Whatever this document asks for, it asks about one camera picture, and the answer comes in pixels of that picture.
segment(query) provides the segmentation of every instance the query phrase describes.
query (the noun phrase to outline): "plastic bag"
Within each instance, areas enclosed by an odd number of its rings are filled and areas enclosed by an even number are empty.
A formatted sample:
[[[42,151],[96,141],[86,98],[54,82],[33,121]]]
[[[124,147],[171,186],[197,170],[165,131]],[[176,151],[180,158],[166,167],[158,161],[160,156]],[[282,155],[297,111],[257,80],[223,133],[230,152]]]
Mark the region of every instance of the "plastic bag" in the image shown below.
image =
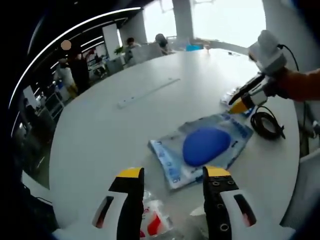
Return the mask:
[[[159,159],[171,189],[178,189],[202,180],[202,166],[187,165],[182,153],[187,135],[202,127],[214,127],[230,135],[229,147],[206,163],[206,165],[224,169],[228,169],[236,160],[253,134],[252,129],[236,121],[230,114],[221,113],[186,122],[177,131],[161,137],[159,140],[150,140],[148,145]]]
[[[233,88],[230,91],[226,92],[225,95],[223,95],[220,99],[220,102],[225,105],[228,109],[231,108],[229,105],[230,100],[233,98],[234,95],[239,91],[239,87]],[[254,108],[250,108],[249,110],[241,113],[241,115],[245,116],[246,118],[250,116]]]
[[[183,240],[183,236],[175,229],[169,215],[164,210],[162,201],[144,190],[143,214],[140,227],[141,240]]]

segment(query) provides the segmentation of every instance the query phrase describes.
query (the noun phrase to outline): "blue sponge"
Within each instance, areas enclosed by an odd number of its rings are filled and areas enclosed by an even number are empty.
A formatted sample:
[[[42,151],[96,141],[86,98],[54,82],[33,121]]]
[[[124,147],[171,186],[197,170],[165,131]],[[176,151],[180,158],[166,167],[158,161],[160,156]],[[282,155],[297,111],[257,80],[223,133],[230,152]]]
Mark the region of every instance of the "blue sponge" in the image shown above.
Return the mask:
[[[204,165],[223,153],[230,145],[231,137],[214,127],[201,127],[184,140],[184,161],[193,167]]]

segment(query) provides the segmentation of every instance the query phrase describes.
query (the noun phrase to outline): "window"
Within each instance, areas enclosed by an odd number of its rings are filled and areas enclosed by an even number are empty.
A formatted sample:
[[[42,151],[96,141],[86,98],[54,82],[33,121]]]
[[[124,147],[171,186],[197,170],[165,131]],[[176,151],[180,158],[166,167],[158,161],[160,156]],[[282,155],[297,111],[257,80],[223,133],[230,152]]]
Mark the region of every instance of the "window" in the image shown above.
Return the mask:
[[[155,41],[157,34],[165,37],[176,36],[176,20],[172,0],[155,0],[145,6],[143,21],[146,40]]]
[[[249,47],[266,29],[262,0],[193,0],[195,38]]]

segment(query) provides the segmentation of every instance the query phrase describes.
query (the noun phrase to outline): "coiled cable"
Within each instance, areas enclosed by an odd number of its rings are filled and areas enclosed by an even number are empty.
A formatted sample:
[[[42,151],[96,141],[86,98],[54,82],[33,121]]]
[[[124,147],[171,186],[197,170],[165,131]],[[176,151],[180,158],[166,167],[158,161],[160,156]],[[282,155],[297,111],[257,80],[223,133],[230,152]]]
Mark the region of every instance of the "coiled cable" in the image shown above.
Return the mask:
[[[265,111],[259,111],[259,109],[266,109],[270,112],[270,114],[268,112]],[[274,128],[274,131],[270,131],[268,130],[265,126],[263,121],[267,120],[268,122],[270,122]],[[272,111],[265,107],[265,106],[259,106],[254,114],[251,116],[250,119],[250,123],[253,127],[253,129],[263,138],[267,139],[267,140],[276,140],[280,137],[282,137],[283,139],[286,139],[286,136],[284,135],[284,126],[280,126],[275,115],[272,113]]]

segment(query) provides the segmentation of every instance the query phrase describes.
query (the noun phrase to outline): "white round table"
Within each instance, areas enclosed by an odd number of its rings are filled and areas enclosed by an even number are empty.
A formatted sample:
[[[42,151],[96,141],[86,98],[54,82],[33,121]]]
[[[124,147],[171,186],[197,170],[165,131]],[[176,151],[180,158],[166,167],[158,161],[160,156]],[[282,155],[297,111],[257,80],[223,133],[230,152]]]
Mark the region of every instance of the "white round table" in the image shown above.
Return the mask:
[[[183,224],[204,202],[202,184],[170,192],[147,143],[187,121],[224,111],[221,96],[257,71],[247,56],[222,49],[178,52],[125,69],[77,97],[63,110],[51,148],[50,194],[60,227],[96,211],[115,176],[136,166],[145,167],[145,188],[164,201],[175,224]],[[118,108],[119,101],[169,78],[180,80]],[[271,97],[265,105],[284,125],[286,139],[268,141],[254,133],[230,171],[279,223],[298,173],[298,122],[291,100]]]

